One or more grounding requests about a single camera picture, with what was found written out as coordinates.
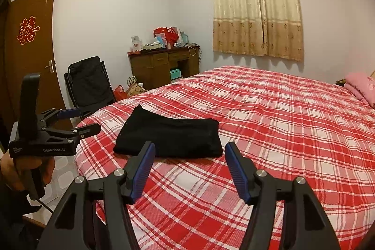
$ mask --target beige floral curtain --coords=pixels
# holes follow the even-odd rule
[[[213,50],[303,60],[299,0],[215,0]]]

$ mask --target desk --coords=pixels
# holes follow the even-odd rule
[[[129,52],[133,76],[144,89],[158,88],[171,82],[170,69],[179,68],[184,78],[199,73],[199,46],[179,47],[147,53]]]

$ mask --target red gift bag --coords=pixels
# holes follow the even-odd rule
[[[179,39],[178,33],[175,32],[175,30],[171,28],[157,28],[154,30],[154,35],[156,36],[157,34],[163,34],[165,35],[165,39],[167,43],[170,43],[171,46],[173,47],[173,44],[176,43]]]
[[[122,85],[119,85],[113,92],[116,97],[116,101],[121,101],[123,99],[126,99],[128,97],[126,91],[122,87]]]

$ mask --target plaid bedspread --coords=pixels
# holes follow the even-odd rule
[[[214,118],[223,147],[234,141],[274,177],[304,176],[342,249],[354,249],[375,220],[375,110],[344,88],[243,67],[206,71],[86,118],[81,125],[97,122],[102,132],[78,147],[80,174],[94,179],[126,164],[112,149],[138,104],[170,118]],[[157,158],[143,197],[128,208],[141,249],[238,249],[252,211],[224,155]],[[278,249],[282,216],[278,202],[270,249]]]

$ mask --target white wall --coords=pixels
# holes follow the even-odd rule
[[[375,69],[371,42],[375,0],[300,0],[305,57],[302,63],[213,52],[213,1],[177,0],[179,27],[190,41],[201,46],[201,71],[241,65],[334,82],[351,69],[368,74]]]
[[[57,76],[67,106],[64,73],[71,63],[91,56],[105,62],[113,89],[131,76],[127,52],[131,37],[145,43],[153,29],[174,24],[171,0],[54,0],[53,44]]]

